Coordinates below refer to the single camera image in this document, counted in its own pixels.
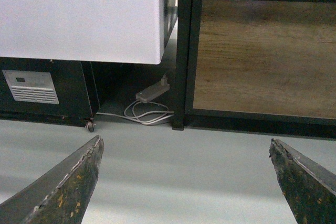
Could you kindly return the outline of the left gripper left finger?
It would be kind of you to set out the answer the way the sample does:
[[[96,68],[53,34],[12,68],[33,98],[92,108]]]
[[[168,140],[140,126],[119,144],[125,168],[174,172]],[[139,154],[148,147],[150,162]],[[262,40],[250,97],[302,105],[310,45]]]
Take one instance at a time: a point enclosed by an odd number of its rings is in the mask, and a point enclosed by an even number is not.
[[[104,141],[95,136],[1,203],[1,223],[81,223],[98,181]]]

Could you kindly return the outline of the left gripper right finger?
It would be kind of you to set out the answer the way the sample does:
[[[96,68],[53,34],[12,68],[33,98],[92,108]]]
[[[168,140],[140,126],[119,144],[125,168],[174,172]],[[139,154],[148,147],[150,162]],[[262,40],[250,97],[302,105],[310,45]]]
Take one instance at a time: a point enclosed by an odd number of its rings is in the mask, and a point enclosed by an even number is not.
[[[335,174],[278,139],[269,157],[296,222],[335,223]]]

